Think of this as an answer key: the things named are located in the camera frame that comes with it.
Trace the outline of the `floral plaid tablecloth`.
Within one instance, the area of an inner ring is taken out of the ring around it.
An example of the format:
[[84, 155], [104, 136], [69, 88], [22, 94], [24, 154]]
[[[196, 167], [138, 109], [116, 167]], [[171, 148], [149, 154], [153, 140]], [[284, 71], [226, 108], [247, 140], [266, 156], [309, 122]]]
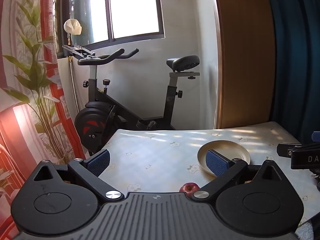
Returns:
[[299, 194], [306, 221], [319, 212], [319, 191], [308, 170], [292, 170], [290, 160], [277, 155], [281, 142], [295, 138], [275, 122], [207, 130], [128, 131], [120, 129], [106, 144], [110, 164], [100, 179], [122, 193], [177, 192], [189, 182], [204, 186], [214, 179], [205, 155], [212, 141], [232, 141], [241, 157], [254, 165], [274, 160]]

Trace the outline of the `cream round plate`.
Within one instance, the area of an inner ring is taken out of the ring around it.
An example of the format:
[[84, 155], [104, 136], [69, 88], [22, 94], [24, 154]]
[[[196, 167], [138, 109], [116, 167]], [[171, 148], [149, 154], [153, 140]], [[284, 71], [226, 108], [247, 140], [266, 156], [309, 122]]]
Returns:
[[197, 153], [200, 167], [212, 176], [219, 176], [232, 167], [235, 159], [248, 165], [251, 158], [248, 150], [228, 140], [215, 140], [204, 144]]

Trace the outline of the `dark framed window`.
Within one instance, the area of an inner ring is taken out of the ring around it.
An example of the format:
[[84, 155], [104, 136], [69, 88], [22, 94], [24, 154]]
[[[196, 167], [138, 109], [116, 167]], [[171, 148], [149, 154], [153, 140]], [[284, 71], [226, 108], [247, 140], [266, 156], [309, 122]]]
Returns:
[[100, 49], [165, 37], [161, 0], [54, 0], [54, 31], [58, 58], [67, 55], [64, 23], [74, 18], [82, 31], [72, 42]]

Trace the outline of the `shiny red apple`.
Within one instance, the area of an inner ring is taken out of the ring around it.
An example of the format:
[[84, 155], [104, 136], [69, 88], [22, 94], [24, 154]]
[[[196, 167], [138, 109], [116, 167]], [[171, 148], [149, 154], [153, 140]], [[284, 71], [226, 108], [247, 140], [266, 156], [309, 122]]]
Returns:
[[194, 192], [198, 191], [200, 187], [196, 183], [185, 183], [179, 192], [185, 193], [188, 197], [192, 196]]

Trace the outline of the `wooden door panel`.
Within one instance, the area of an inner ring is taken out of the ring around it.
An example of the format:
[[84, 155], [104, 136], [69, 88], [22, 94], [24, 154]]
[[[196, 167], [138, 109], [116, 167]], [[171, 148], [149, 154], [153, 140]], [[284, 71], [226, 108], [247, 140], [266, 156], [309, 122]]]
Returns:
[[275, 76], [269, 0], [216, 0], [219, 91], [217, 128], [266, 122]]

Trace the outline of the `dark teal curtain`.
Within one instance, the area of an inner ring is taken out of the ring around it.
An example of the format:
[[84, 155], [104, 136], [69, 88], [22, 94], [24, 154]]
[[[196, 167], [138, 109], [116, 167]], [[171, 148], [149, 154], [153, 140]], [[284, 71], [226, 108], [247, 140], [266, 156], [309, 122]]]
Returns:
[[319, 131], [319, 0], [270, 0], [276, 73], [270, 119], [303, 144]]

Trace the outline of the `red patterned curtain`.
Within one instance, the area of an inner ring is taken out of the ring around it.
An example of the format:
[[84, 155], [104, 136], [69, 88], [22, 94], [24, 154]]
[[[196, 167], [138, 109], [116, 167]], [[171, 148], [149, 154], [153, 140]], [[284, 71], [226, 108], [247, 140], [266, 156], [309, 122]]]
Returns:
[[10, 208], [42, 160], [84, 157], [58, 70], [54, 0], [1, 0], [1, 239]]

